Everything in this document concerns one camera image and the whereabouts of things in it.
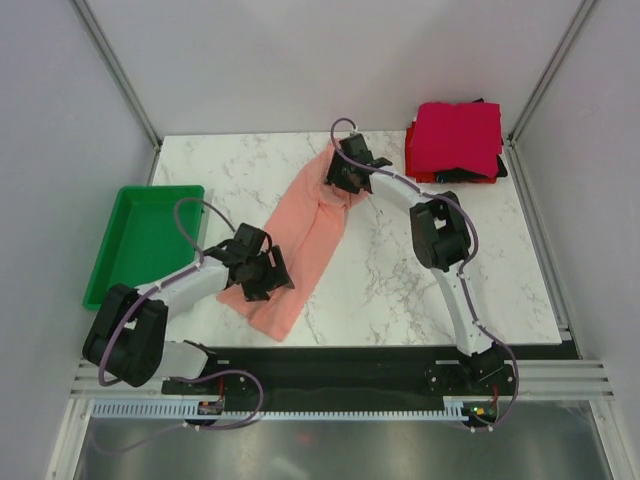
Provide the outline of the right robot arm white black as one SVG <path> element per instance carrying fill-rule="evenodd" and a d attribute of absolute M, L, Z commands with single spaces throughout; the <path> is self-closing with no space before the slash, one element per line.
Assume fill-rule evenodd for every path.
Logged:
<path fill-rule="evenodd" d="M 467 265 L 479 251 L 479 237 L 469 215 L 452 192 L 429 193 L 392 163 L 376 158 L 360 133 L 338 141 L 326 182 L 348 193 L 379 195 L 406 213 L 414 254 L 434 275 L 449 312 L 462 355 L 458 381 L 477 394 L 503 383 L 502 393 L 519 393 L 519 370 L 513 350 L 483 324 Z"/>

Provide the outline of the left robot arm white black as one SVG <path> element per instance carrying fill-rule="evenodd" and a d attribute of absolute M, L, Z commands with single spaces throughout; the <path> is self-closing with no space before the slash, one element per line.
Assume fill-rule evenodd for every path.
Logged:
<path fill-rule="evenodd" d="M 199 249 L 187 266 L 153 282 L 122 283 L 106 293 L 82 355 L 98 368 L 101 386 L 147 383 L 161 367 L 169 321 L 213 294 L 237 287 L 248 303 L 294 287 L 281 248 L 266 231 L 240 224 L 234 236 Z"/>

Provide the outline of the salmon pink t shirt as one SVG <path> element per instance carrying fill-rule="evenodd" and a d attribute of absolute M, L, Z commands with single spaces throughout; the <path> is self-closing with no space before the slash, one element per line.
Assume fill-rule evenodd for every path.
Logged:
<path fill-rule="evenodd" d="M 258 302 L 247 301 L 239 286 L 217 295 L 276 341 L 287 337 L 321 279 L 343 237 L 349 210 L 367 196 L 325 182 L 334 152 L 327 146 L 300 170 L 264 227 L 280 247 L 294 287 L 279 288 Z"/>

